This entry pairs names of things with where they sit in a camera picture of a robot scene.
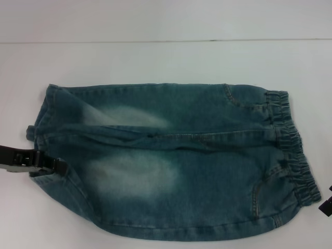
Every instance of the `white table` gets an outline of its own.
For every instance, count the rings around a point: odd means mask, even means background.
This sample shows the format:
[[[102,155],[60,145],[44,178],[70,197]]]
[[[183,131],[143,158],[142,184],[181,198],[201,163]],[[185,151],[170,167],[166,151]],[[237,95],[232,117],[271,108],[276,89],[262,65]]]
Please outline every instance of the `white table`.
[[[326,200],[332,196],[331,12],[332,2],[323,0],[0,0],[0,144],[32,148],[25,130],[48,84],[256,85],[289,92]],[[27,174],[0,170],[0,248],[331,248],[332,219],[320,204],[251,238],[145,241],[107,233],[51,199]]]

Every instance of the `blue denim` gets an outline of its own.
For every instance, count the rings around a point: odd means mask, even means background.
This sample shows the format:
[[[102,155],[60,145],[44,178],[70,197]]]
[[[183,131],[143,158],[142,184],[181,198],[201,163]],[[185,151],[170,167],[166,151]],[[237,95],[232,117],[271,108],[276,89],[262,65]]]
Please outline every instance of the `blue denim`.
[[[288,94],[246,85],[50,85],[27,139],[68,163],[31,173],[47,194],[121,236],[254,236],[321,199]]]

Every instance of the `white backdrop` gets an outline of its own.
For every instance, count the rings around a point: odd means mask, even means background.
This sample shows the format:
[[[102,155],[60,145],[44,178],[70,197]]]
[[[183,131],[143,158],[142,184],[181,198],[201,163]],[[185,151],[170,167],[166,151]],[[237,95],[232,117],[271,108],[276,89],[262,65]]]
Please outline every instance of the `white backdrop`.
[[[48,84],[256,85],[289,92],[326,200],[332,196],[331,10],[332,2],[321,0],[0,0],[0,144],[32,148],[25,130]],[[326,40],[195,41],[262,38]],[[100,43],[156,40],[187,41]],[[247,239],[144,241],[107,233],[52,200],[27,174],[0,170],[0,248],[331,248],[332,219],[320,204]]]

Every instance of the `pocket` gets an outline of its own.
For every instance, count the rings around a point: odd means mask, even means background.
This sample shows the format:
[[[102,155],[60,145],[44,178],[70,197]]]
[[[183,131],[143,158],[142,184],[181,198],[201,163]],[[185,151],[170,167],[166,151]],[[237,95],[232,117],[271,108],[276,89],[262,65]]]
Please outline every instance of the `pocket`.
[[[237,107],[262,107],[267,105],[267,90],[249,85],[224,84],[225,95]]]

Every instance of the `black clip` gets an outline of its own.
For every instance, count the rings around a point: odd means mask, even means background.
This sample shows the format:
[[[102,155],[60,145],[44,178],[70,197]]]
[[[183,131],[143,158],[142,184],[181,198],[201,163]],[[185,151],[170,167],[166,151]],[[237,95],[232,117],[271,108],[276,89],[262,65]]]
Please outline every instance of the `black clip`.
[[[0,145],[0,169],[15,173],[44,170],[64,175],[67,172],[67,164],[46,156],[40,150],[15,149]]]
[[[320,205],[319,209],[330,217],[332,215],[332,197]]]

